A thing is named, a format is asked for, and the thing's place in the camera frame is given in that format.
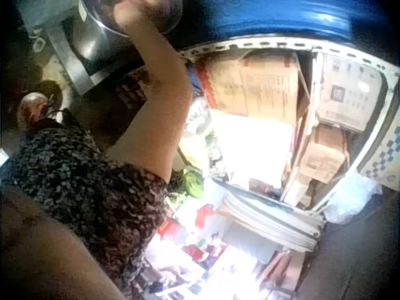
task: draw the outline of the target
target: metal pot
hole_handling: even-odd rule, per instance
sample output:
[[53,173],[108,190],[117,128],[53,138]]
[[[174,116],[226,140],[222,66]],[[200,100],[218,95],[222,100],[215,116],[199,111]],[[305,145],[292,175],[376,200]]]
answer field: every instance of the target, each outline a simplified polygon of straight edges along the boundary
[[[131,47],[124,34],[104,8],[113,8],[114,0],[79,0],[79,15],[74,20],[72,42],[75,50],[90,61],[109,59]],[[166,34],[173,30],[182,16],[182,0],[170,0],[168,19],[159,30]]]

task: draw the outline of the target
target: cardboard box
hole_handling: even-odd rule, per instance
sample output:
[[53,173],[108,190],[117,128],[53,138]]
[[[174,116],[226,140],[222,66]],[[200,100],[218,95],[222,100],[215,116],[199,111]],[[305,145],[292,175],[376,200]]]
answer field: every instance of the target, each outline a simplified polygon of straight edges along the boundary
[[296,123],[299,63],[295,52],[226,52],[196,64],[212,109]]
[[324,54],[317,113],[322,120],[364,131],[374,111],[381,85],[379,71]]
[[344,133],[338,128],[320,125],[311,133],[299,172],[328,183],[338,172],[347,155]]

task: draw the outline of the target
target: checkered pattern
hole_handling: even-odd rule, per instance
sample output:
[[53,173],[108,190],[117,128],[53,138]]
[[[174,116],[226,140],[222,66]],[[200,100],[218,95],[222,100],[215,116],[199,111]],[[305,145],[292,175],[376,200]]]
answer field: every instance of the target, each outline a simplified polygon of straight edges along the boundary
[[400,153],[400,126],[394,131],[392,139],[387,142],[385,151],[379,155],[380,161],[374,162],[373,169],[367,170],[365,174],[370,178],[377,178],[379,173],[390,165],[396,153]]

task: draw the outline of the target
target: shelf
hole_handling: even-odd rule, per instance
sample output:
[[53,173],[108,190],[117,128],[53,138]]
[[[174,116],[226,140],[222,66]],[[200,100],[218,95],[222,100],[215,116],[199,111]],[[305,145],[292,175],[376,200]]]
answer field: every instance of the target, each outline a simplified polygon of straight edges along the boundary
[[[301,211],[302,213],[308,215],[317,215],[323,211],[324,208],[327,207],[328,199],[331,195],[337,191],[341,184],[355,171],[357,171],[358,165],[361,161],[365,160],[366,154],[369,152],[371,146],[374,144],[375,139],[378,137],[378,133],[380,132],[386,115],[388,114],[389,107],[393,101],[394,89],[399,80],[400,69],[395,65],[389,64],[382,59],[374,57],[365,52],[359,51],[357,49],[353,49],[348,46],[343,46],[340,44],[336,44],[329,41],[321,41],[317,39],[306,39],[301,37],[285,37],[285,36],[265,36],[265,35],[253,35],[253,36],[243,36],[243,37],[234,37],[227,41],[221,42],[212,42],[212,43],[204,43],[200,45],[196,45],[185,49],[180,52],[181,56],[185,59],[190,60],[191,62],[197,61],[205,54],[228,51],[234,48],[243,48],[243,49],[271,49],[271,48],[279,48],[279,49],[291,49],[295,51],[311,51],[315,53],[318,57],[318,53],[323,54],[331,54],[342,59],[347,59],[355,63],[363,64],[366,66],[370,66],[376,70],[378,70],[386,80],[387,91],[385,95],[382,95],[382,106],[379,111],[379,114],[376,118],[375,124],[371,126],[370,134],[366,138],[364,142],[364,146],[357,151],[357,154],[352,158],[352,164],[350,165],[347,172],[344,174],[341,180],[332,182],[327,185],[327,188],[318,195],[317,204],[311,209],[311,211]],[[313,82],[315,87],[318,88],[318,82]],[[314,90],[314,95],[319,94],[317,90]],[[318,106],[318,101],[314,102],[314,106],[312,109],[316,109]],[[308,126],[314,124],[313,120],[309,120]],[[257,195],[262,199],[267,199],[261,195]]]

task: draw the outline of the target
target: storage rack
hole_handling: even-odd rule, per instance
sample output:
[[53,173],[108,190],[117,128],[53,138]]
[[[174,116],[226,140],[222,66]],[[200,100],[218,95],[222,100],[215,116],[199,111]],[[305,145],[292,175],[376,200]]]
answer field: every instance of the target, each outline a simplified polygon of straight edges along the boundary
[[[358,166],[362,161],[367,159],[366,155],[369,152],[371,146],[374,144],[374,141],[378,138],[378,134],[381,128],[384,125],[386,120],[386,116],[388,115],[389,108],[394,100],[394,89],[396,84],[399,81],[400,69],[395,65],[392,65],[382,59],[379,59],[375,56],[367,54],[365,52],[359,51],[351,47],[351,45],[345,46],[341,44],[336,44],[329,41],[323,41],[318,39],[309,39],[303,37],[286,37],[286,36],[271,36],[271,35],[252,35],[252,36],[241,36],[234,37],[232,39],[226,41],[219,42],[207,42],[203,44],[198,44],[188,49],[185,49],[180,52],[182,58],[191,61],[192,63],[196,62],[199,58],[201,58],[205,54],[228,51],[230,49],[290,49],[297,51],[311,51],[312,53],[321,54],[332,54],[342,59],[347,59],[353,61],[355,63],[363,64],[366,66],[370,66],[384,76],[387,83],[387,91],[386,95],[383,99],[382,109],[379,113],[379,116],[376,119],[376,123],[373,126],[371,133],[364,143],[364,146],[360,149],[357,156],[354,157],[352,164],[345,172],[344,176],[335,182],[329,184],[327,192],[323,193],[323,195],[319,196],[319,199],[316,199],[317,204],[312,207],[310,210],[301,210],[296,207],[292,207],[283,202],[275,201],[268,197],[264,197],[262,195],[258,195],[261,198],[264,198],[267,201],[275,202],[276,204],[280,204],[282,206],[286,206],[287,208],[291,208],[298,213],[305,214],[308,216],[316,217],[324,209],[328,207],[328,199],[332,196],[332,194],[340,189],[343,182],[354,172],[357,171]],[[312,75],[312,86],[311,86],[311,95],[314,96],[314,105],[312,106],[312,114],[315,116],[315,110],[317,108],[319,102],[319,88],[321,87],[320,76]],[[313,126],[313,120],[309,120],[308,126]]]

